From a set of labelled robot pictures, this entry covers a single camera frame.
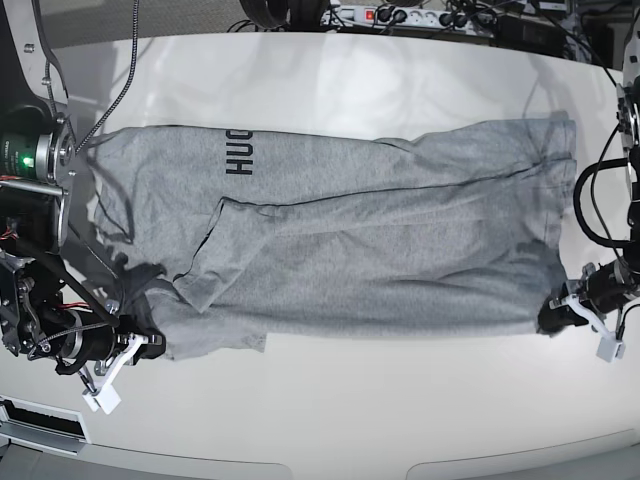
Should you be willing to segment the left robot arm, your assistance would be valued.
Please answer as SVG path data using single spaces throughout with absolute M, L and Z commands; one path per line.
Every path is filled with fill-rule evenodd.
M 583 234 L 610 249 L 616 259 L 606 265 L 587 264 L 582 276 L 552 293 L 538 314 L 538 332 L 555 335 L 568 326 L 585 326 L 604 340 L 620 342 L 626 328 L 624 307 L 639 297 L 639 9 L 625 36 L 623 81 L 617 83 L 617 125 L 599 156 L 578 177 L 573 192 L 574 214 Z M 596 202 L 600 172 L 623 168 L 629 194 L 628 239 L 615 239 Z

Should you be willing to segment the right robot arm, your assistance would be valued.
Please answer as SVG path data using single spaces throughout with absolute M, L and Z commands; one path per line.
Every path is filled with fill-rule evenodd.
M 96 299 L 60 256 L 77 141 L 66 81 L 37 1 L 1 4 L 1 342 L 51 359 L 60 375 L 91 361 L 155 359 L 164 336 Z

